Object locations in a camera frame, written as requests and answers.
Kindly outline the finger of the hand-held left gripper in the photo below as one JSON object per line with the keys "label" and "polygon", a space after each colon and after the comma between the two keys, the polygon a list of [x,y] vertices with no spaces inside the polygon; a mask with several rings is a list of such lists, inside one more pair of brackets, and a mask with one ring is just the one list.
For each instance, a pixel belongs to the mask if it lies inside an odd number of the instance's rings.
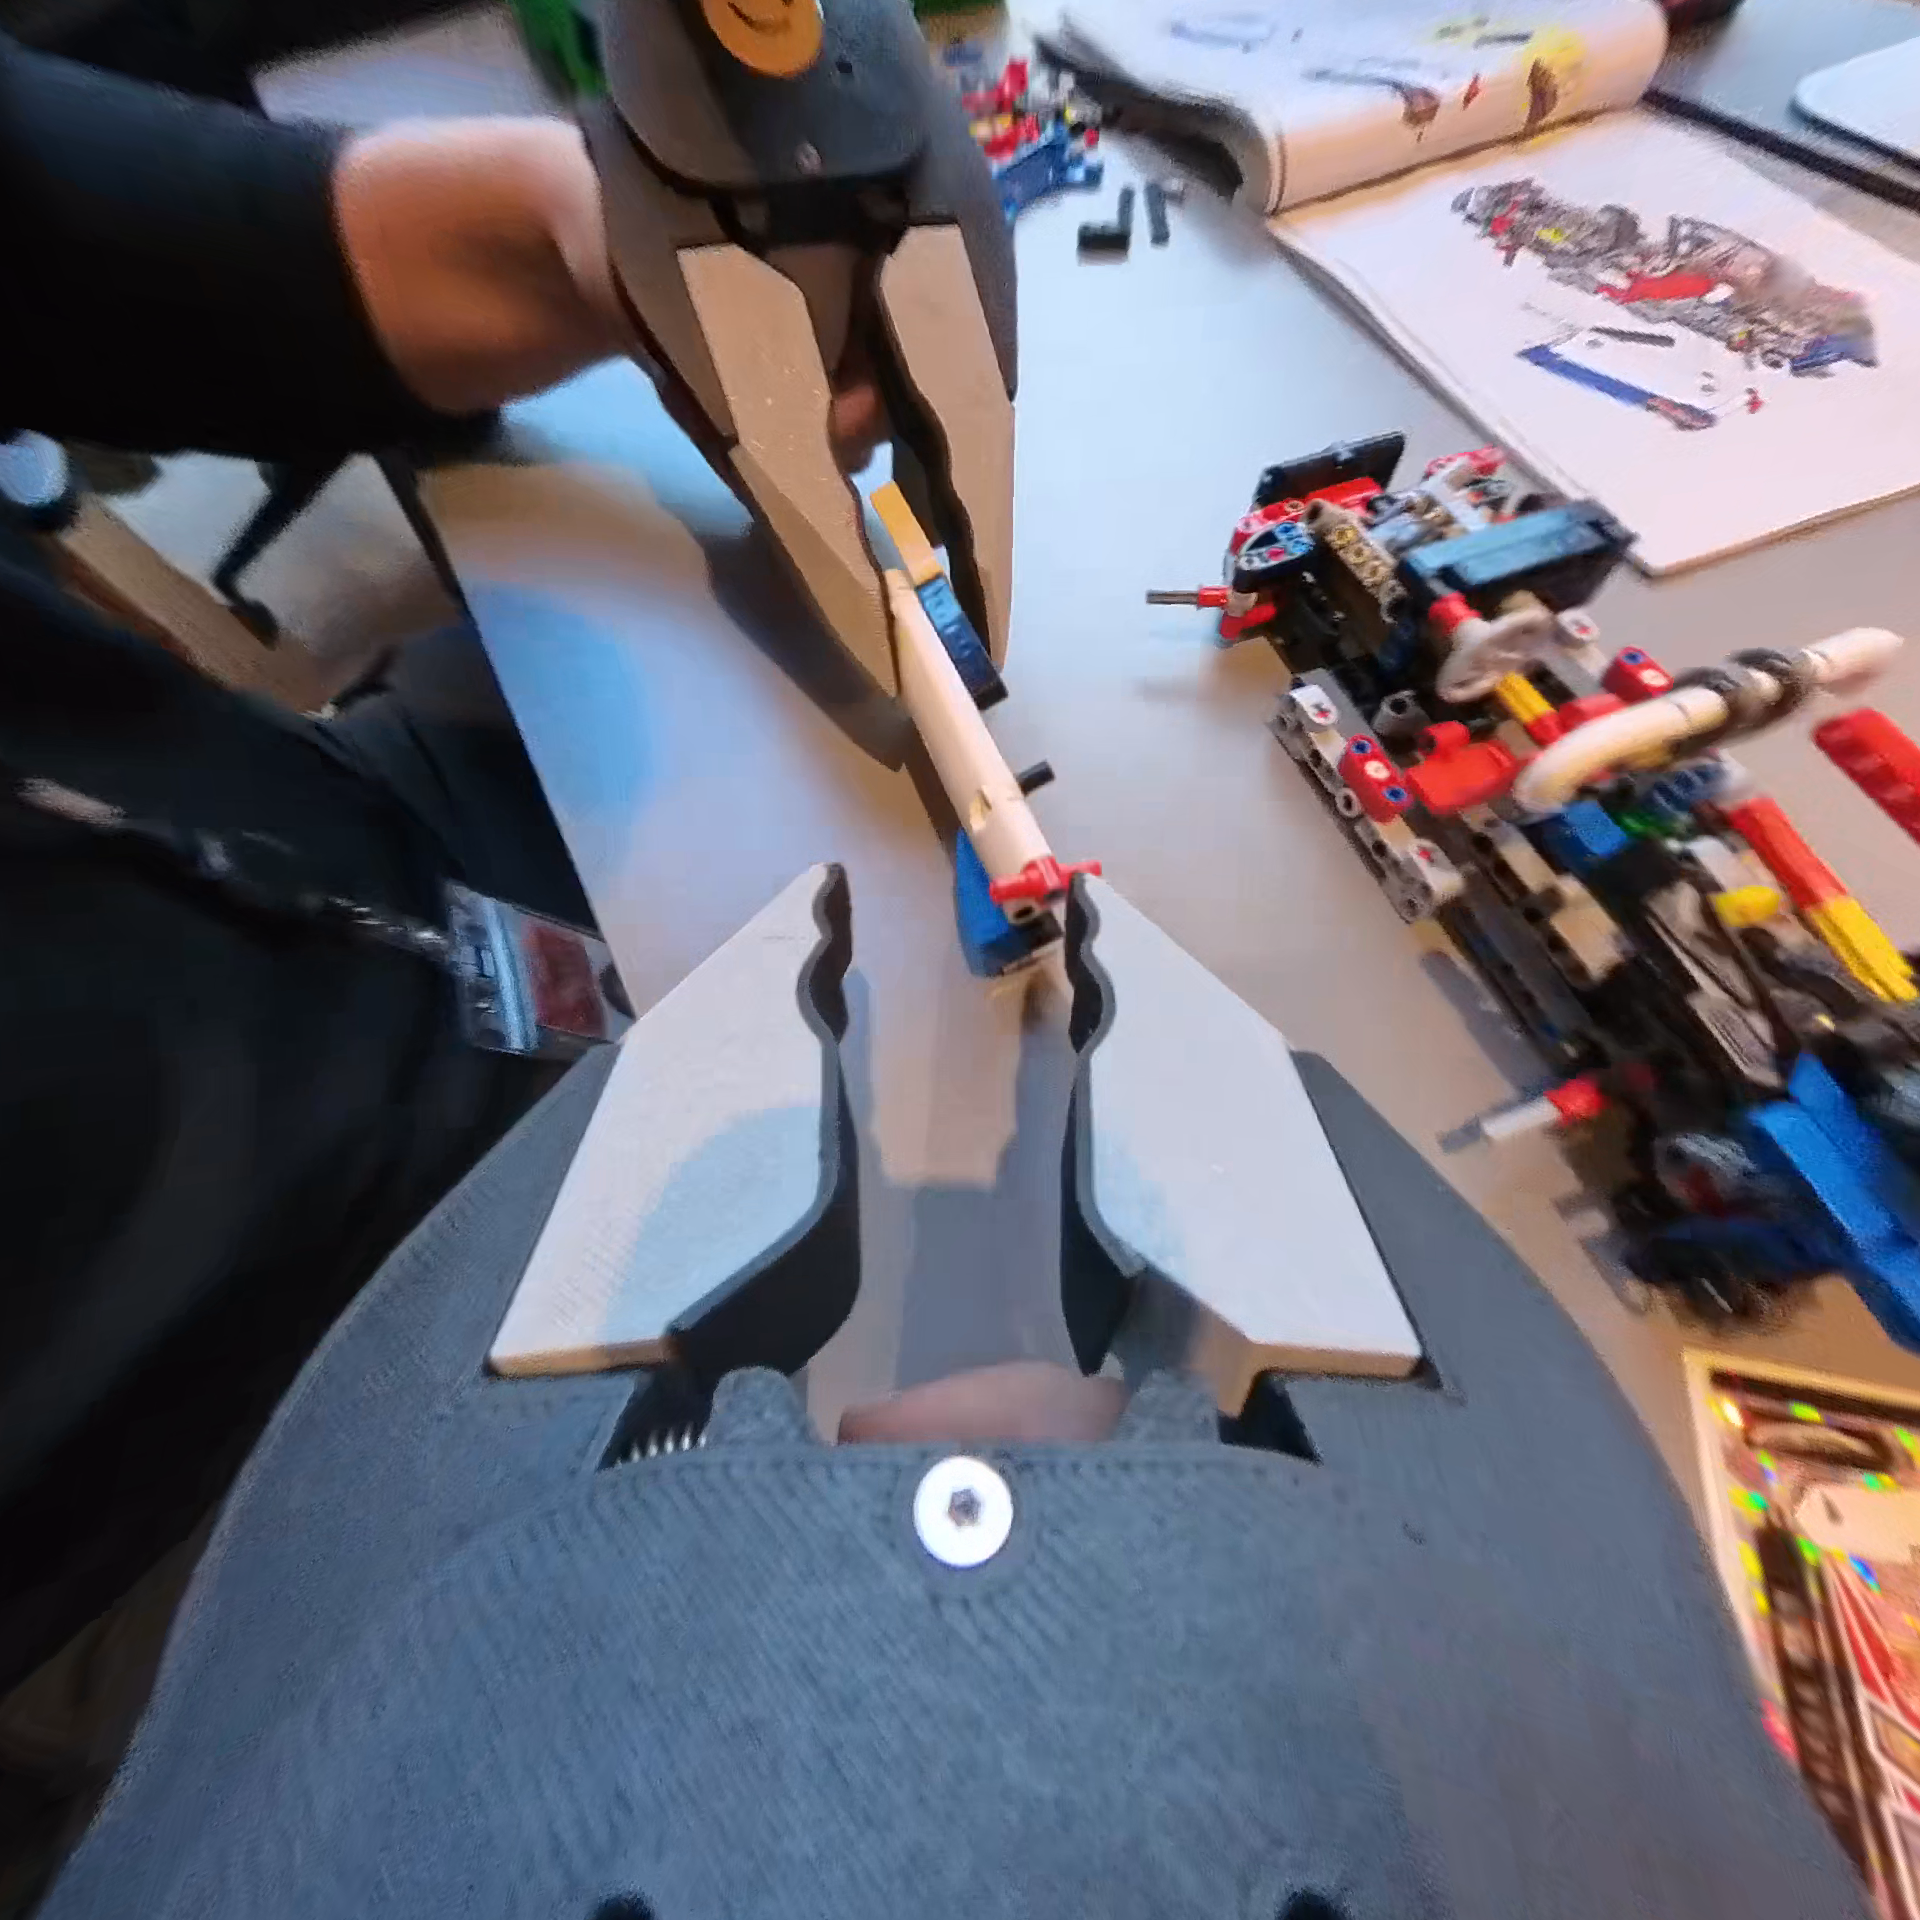
{"label": "finger of the hand-held left gripper", "polygon": [[734,245],[685,250],[680,271],[728,405],[734,477],[824,629],[897,699],[890,595],[833,447],[833,380],[803,288]]}
{"label": "finger of the hand-held left gripper", "polygon": [[1005,696],[1016,587],[1018,403],[1001,365],[998,309],[979,288],[961,224],[883,227],[873,261],[873,349],[893,430],[893,485],[915,530],[907,574],[932,570],[932,624],[977,707]]}

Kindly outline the pile of loose toy bricks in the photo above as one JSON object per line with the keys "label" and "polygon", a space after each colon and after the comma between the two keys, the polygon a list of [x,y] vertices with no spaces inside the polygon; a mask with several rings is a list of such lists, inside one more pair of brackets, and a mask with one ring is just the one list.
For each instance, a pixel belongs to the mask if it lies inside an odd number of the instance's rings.
{"label": "pile of loose toy bricks", "polygon": [[974,38],[946,45],[942,61],[990,164],[1003,221],[1101,184],[1100,110],[1072,71]]}

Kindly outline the white blue brick panel assembly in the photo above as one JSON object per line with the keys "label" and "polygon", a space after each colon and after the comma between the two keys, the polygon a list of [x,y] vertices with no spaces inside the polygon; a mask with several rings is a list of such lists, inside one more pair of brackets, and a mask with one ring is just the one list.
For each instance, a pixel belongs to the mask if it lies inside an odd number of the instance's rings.
{"label": "white blue brick panel assembly", "polygon": [[979,973],[1018,973],[1064,940],[1072,879],[1098,876],[1100,864],[1053,853],[1033,808],[1051,768],[1040,762],[1018,771],[1003,756],[988,724],[988,709],[1005,695],[1001,672],[905,492],[885,483],[869,503],[897,557],[881,576],[893,620],[899,696],[955,820],[957,936]]}

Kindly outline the person's left forearm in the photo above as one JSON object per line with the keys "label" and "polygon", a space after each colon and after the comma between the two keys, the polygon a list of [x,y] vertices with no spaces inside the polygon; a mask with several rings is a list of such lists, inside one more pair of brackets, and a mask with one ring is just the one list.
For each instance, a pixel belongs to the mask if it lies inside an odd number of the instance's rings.
{"label": "person's left forearm", "polygon": [[4,424],[258,462],[478,431],[378,338],[337,211],[347,140],[4,36]]}

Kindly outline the toy brick vehicle model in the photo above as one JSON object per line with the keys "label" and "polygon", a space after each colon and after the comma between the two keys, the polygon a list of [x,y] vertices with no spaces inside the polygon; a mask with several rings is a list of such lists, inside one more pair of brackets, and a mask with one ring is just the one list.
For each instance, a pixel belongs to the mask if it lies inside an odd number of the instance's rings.
{"label": "toy brick vehicle model", "polygon": [[1916,951],[1738,748],[1812,741],[1916,836],[1916,741],[1821,703],[1905,648],[1852,629],[1673,674],[1603,648],[1630,532],[1499,447],[1401,485],[1404,437],[1267,466],[1218,578],[1144,595],[1269,643],[1270,720],[1406,923],[1434,923],[1552,1071],[1489,1138],[1600,1126],[1632,1278],[1748,1322],[1849,1284],[1916,1350]]}

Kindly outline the holographic sticker sheet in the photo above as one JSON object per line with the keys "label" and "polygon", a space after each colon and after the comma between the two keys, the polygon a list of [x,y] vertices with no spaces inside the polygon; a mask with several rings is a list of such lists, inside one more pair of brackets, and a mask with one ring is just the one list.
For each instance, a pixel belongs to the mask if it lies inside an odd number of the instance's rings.
{"label": "holographic sticker sheet", "polygon": [[1797,1770],[1876,1916],[1918,1916],[1918,1400],[1685,1354],[1713,1559]]}

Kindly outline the open instruction booklet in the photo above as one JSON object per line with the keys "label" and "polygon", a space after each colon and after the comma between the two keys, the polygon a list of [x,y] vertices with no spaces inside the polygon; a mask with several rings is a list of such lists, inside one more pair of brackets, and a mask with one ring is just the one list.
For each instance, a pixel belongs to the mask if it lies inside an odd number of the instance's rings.
{"label": "open instruction booklet", "polygon": [[1643,99],[1657,5],[1033,5],[1550,486],[1692,570],[1913,496],[1918,267]]}

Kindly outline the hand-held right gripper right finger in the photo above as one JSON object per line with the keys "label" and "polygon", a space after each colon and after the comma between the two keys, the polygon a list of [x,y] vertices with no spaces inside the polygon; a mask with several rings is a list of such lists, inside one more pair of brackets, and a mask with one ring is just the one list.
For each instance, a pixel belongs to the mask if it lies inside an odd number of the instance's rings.
{"label": "hand-held right gripper right finger", "polygon": [[1061,1293],[1085,1376],[1244,1412],[1267,1376],[1409,1380],[1425,1347],[1293,1050],[1100,878],[1065,902]]}

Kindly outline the grey desk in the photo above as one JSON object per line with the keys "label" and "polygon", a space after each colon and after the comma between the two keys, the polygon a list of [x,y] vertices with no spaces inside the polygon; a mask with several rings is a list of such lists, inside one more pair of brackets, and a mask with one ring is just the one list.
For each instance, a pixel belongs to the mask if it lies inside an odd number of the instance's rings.
{"label": "grey desk", "polygon": [[[1540,1084],[1504,1024],[1368,879],[1267,731],[1281,668],[1224,654],[1150,587],[1201,586],[1257,471],[1401,428],[1473,431],[1283,251],[1193,184],[1168,246],[1075,254],[1080,207],[1021,216],[1016,637],[993,715],[1049,762],[1057,850],[1289,1039],[1323,1054],[1573,1312],[1698,1503],[1682,1348],[1916,1396],[1916,1357],[1845,1284],[1782,1331],[1702,1335],[1641,1303],[1573,1165],[1466,1126]],[[424,503],[593,909],[653,1002],[805,867],[852,891],[848,1074],[865,1282],[810,1374],[841,1405],[971,1359],[1068,1354],[1051,1300],[1065,1002],[990,982],[953,936],[945,815],[920,766],[867,751],[818,637],[734,498],[626,363],[508,414],[506,464]]]}

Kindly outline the person's right hand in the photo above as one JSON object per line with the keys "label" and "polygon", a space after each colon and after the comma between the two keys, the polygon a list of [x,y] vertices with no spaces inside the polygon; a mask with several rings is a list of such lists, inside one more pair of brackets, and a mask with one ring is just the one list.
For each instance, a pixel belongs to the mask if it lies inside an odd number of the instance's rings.
{"label": "person's right hand", "polygon": [[1008,1359],[851,1405],[836,1442],[949,1451],[1083,1446],[1113,1436],[1132,1396],[1122,1380],[1048,1359]]}

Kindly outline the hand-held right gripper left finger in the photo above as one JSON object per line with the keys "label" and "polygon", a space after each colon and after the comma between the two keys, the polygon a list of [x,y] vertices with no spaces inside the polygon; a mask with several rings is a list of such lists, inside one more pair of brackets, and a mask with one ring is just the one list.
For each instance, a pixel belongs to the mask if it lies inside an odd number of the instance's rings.
{"label": "hand-held right gripper left finger", "polygon": [[848,876],[818,864],[616,1045],[498,1376],[803,1374],[859,1290]]}

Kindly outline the black office chair base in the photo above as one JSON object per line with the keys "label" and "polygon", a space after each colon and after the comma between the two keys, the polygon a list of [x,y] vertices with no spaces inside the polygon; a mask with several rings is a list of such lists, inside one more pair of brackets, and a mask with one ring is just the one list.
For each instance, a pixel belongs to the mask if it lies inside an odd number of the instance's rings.
{"label": "black office chair base", "polygon": [[[404,517],[406,527],[414,532],[438,586],[450,596],[462,596],[442,532],[426,509],[421,471],[412,451],[406,445],[380,447],[369,458]],[[244,592],[244,576],[260,555],[326,492],[337,472],[346,466],[346,455],[258,464],[257,469],[268,486],[268,493],[246,517],[224,554],[213,563],[208,576],[211,592],[266,648],[275,648],[278,644],[281,624],[266,604]]]}

